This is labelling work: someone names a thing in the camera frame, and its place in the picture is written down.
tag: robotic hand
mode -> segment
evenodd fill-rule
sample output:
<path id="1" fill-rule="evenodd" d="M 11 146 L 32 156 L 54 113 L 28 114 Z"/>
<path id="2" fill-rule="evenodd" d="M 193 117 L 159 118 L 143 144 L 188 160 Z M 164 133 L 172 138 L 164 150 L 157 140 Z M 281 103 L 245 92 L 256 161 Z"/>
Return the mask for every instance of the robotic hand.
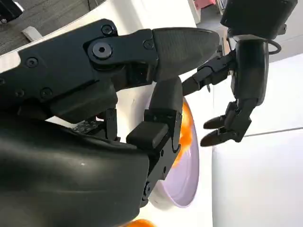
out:
<path id="1" fill-rule="evenodd" d="M 240 142 L 264 100 L 268 43 L 295 6 L 243 2 L 229 1 L 222 22 L 238 40 L 236 50 L 208 62 L 219 43 L 214 32 L 163 28 L 118 36 L 106 19 L 19 51 L 20 65 L 0 74 L 0 225 L 110 227 L 132 220 L 179 153 L 183 96 L 223 81 L 229 70 L 236 101 L 205 124 L 218 130 L 201 145 Z M 235 17 L 242 7 L 258 9 L 260 21 Z M 268 7 L 277 13 L 267 21 Z M 181 84 L 178 75 L 197 67 Z M 153 81 L 144 120 L 119 142 L 116 92 Z M 80 124 L 71 130 L 45 122 L 52 116 Z"/>
<path id="2" fill-rule="evenodd" d="M 229 28 L 228 37 L 236 40 L 235 50 L 206 62 L 182 85 L 183 95 L 188 95 L 220 83 L 232 71 L 231 87 L 236 100 L 228 104 L 225 115 L 204 124 L 205 129 L 217 130 L 206 135 L 201 146 L 228 140 L 241 142 L 251 124 L 250 114 L 265 98 L 269 55 L 281 51 L 272 39 L 285 33 L 284 23 L 296 4 L 297 1 L 228 1 L 221 23 Z M 277 50 L 269 52 L 268 44 Z"/>

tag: black plastic cover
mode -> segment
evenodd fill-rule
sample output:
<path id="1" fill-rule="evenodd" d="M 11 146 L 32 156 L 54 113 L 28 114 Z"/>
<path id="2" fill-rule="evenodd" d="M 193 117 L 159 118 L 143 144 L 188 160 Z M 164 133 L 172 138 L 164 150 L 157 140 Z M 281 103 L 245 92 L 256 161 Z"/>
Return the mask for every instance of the black plastic cover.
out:
<path id="1" fill-rule="evenodd" d="M 298 0 L 228 0 L 221 24 L 236 34 L 275 39 Z"/>
<path id="2" fill-rule="evenodd" d="M 216 32 L 200 28 L 160 28 L 153 30 L 159 61 L 155 81 L 170 79 L 198 68 L 219 45 Z"/>
<path id="3" fill-rule="evenodd" d="M 0 113 L 0 226 L 119 226 L 139 213 L 148 168 L 133 145 Z"/>

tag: orange object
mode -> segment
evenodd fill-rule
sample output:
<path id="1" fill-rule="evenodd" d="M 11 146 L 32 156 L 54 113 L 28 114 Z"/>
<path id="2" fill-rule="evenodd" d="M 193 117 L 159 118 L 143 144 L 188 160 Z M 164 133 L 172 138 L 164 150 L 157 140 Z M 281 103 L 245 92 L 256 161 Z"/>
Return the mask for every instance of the orange object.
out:
<path id="1" fill-rule="evenodd" d="M 156 227 L 151 221 L 140 219 L 127 224 L 125 227 Z"/>
<path id="2" fill-rule="evenodd" d="M 180 162 L 180 159 L 184 155 L 184 153 L 190 148 L 191 142 L 193 140 L 193 133 L 191 131 L 191 127 L 194 123 L 193 117 L 191 115 L 191 111 L 185 101 L 183 101 L 182 106 L 182 124 L 181 124 L 181 132 L 180 132 L 180 145 L 181 150 L 172 165 L 172 167 L 176 167 Z"/>

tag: screw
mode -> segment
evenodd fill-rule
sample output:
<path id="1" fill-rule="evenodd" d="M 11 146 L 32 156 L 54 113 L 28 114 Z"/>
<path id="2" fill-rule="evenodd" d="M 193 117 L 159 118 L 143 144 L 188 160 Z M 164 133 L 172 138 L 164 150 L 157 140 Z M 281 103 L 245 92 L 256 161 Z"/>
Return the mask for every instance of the screw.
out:
<path id="1" fill-rule="evenodd" d="M 146 50 L 152 50 L 154 47 L 153 40 L 152 39 L 145 40 L 143 46 Z"/>
<path id="2" fill-rule="evenodd" d="M 53 92 L 49 87 L 43 88 L 40 91 L 41 98 L 50 98 L 52 95 L 53 95 Z"/>
<path id="3" fill-rule="evenodd" d="M 3 84 L 5 84 L 5 79 L 0 78 L 0 85 L 3 85 Z"/>
<path id="4" fill-rule="evenodd" d="M 24 96 L 24 94 L 25 94 L 25 92 L 24 92 L 24 90 L 22 90 L 22 89 L 17 90 L 17 91 L 15 92 L 15 96 L 16 96 L 17 98 L 22 98 L 22 97 Z"/>
<path id="5" fill-rule="evenodd" d="M 151 193 L 151 185 L 149 182 L 146 182 L 145 188 L 144 188 L 144 195 L 148 196 Z"/>
<path id="6" fill-rule="evenodd" d="M 112 48 L 107 43 L 96 43 L 93 46 L 93 55 L 100 60 L 105 60 L 112 55 Z"/>
<path id="7" fill-rule="evenodd" d="M 29 58 L 27 59 L 26 64 L 29 68 L 34 68 L 38 65 L 38 60 L 36 58 Z"/>
<path id="8" fill-rule="evenodd" d="M 113 28 L 110 25 L 104 25 L 101 28 L 103 35 L 110 35 L 113 33 Z"/>

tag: black cable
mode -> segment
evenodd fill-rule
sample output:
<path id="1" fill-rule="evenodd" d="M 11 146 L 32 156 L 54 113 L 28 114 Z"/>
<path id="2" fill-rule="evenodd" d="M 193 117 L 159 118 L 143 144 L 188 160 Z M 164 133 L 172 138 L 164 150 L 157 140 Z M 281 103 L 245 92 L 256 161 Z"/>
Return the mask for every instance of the black cable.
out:
<path id="1" fill-rule="evenodd" d="M 280 53 L 281 50 L 282 50 L 282 47 L 280 44 L 278 44 L 277 42 L 273 41 L 273 40 L 267 40 L 267 42 L 271 45 L 273 45 L 274 47 L 276 47 L 276 50 L 275 51 L 270 51 L 269 52 L 269 55 L 273 55 L 273 54 L 277 54 L 277 53 Z"/>
<path id="2" fill-rule="evenodd" d="M 89 11 L 91 11 L 91 7 L 90 7 L 90 1 L 87 0 L 87 3 L 89 4 Z"/>

